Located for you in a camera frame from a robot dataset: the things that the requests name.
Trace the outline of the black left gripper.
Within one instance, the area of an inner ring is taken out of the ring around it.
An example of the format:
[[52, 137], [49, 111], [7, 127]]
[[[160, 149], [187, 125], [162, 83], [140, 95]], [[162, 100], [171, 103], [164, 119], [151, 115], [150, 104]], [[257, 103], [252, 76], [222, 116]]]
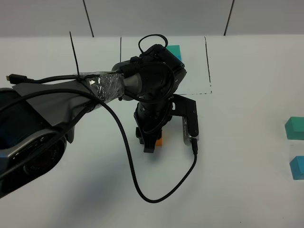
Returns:
[[154, 153], [155, 143], [162, 136], [162, 127], [171, 120], [172, 108], [172, 101], [162, 101], [155, 104], [138, 103], [134, 112], [137, 123], [135, 135], [143, 141], [144, 153]]

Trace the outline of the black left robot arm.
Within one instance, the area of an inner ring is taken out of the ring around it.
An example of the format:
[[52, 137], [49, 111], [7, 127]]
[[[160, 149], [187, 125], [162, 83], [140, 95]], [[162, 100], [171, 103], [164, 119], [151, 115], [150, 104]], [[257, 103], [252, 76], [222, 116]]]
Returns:
[[9, 75], [13, 87], [0, 91], [0, 195], [53, 169], [73, 142], [77, 122], [115, 99], [137, 101], [135, 135], [144, 152], [154, 152], [172, 109], [185, 116], [185, 104], [175, 94], [185, 75], [184, 64], [160, 44], [110, 72], [41, 80]]

